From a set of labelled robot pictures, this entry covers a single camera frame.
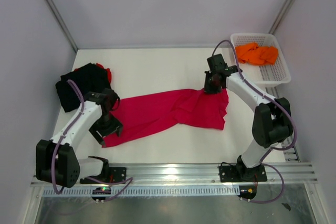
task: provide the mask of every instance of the white table surface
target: white table surface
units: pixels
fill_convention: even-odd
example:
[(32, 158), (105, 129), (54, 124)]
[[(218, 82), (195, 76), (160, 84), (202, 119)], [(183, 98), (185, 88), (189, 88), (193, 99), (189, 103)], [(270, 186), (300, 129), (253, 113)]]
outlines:
[[(97, 49), (79, 50), (74, 68), (100, 63), (112, 71), (111, 87), (120, 98), (204, 86), (206, 59), (212, 48), (169, 49)], [(218, 49), (225, 61), (233, 62), (232, 52)], [(166, 131), (116, 147), (101, 148), (88, 132), (76, 150), (77, 158), (89, 155), (107, 158), (110, 163), (220, 163), (236, 162), (251, 143), (252, 110), (228, 91), (229, 105), (224, 130), (200, 129), (178, 124)], [(60, 109), (55, 133), (70, 120), (75, 111)], [(282, 152), (273, 151), (265, 162), (284, 162)]]

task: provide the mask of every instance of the basket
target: basket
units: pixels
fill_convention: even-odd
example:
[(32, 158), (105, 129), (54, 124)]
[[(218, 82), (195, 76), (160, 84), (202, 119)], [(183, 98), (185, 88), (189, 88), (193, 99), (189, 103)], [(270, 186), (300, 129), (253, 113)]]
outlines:
[(279, 50), (279, 56), (274, 65), (254, 66), (250, 64), (239, 64), (244, 74), (256, 85), (262, 88), (273, 88), (291, 80), (290, 73), (282, 54), (277, 39), (272, 34), (232, 34), (233, 45), (240, 46), (251, 42), (257, 42), (259, 46), (274, 46)]

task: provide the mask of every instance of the black cloth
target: black cloth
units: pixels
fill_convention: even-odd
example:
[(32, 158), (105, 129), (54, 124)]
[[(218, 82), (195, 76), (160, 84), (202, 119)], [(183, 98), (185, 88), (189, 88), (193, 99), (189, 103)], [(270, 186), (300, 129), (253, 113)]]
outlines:
[(107, 70), (89, 63), (76, 71), (61, 76), (61, 80), (56, 83), (56, 90), (65, 112), (69, 112), (79, 107), (80, 102), (67, 80), (72, 80), (79, 87), (83, 96), (88, 92), (101, 93), (104, 88), (111, 89), (108, 80)]

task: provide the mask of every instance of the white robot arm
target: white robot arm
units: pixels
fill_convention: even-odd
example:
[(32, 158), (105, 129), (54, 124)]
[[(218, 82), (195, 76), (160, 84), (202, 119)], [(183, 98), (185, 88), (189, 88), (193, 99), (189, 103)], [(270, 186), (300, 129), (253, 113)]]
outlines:
[(116, 132), (119, 136), (122, 124), (110, 113), (118, 95), (111, 89), (103, 93), (89, 92), (85, 95), (84, 108), (79, 108), (67, 125), (50, 141), (41, 140), (36, 146), (36, 177), (51, 182), (51, 160), (55, 147), (61, 137), (55, 164), (56, 184), (72, 187), (78, 179), (94, 177), (109, 182), (109, 162), (107, 159), (90, 156), (77, 159), (75, 151), (89, 131), (99, 144), (104, 145), (103, 137)]
[[(252, 81), (248, 81), (243, 73), (241, 76), (237, 66), (228, 67), (221, 54), (211, 56), (207, 62), (210, 71), (205, 72), (204, 91), (213, 94), (226, 88), (238, 95), (255, 113), (252, 127), (254, 139), (247, 151), (238, 157), (236, 165), (240, 180), (253, 181), (254, 175), (262, 168), (260, 161), (268, 155), (270, 148), (293, 133), (292, 125), (279, 108), (265, 99), (265, 92)], [(276, 99), (268, 94), (267, 97), (276, 101), (290, 114), (287, 99)]]

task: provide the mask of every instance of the orange cloth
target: orange cloth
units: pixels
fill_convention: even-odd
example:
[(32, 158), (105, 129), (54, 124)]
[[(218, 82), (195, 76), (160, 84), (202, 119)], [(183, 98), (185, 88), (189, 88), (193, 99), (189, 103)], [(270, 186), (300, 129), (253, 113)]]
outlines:
[(236, 47), (236, 52), (240, 63), (247, 62), (258, 66), (273, 65), (279, 56), (276, 47), (259, 47), (255, 42)]

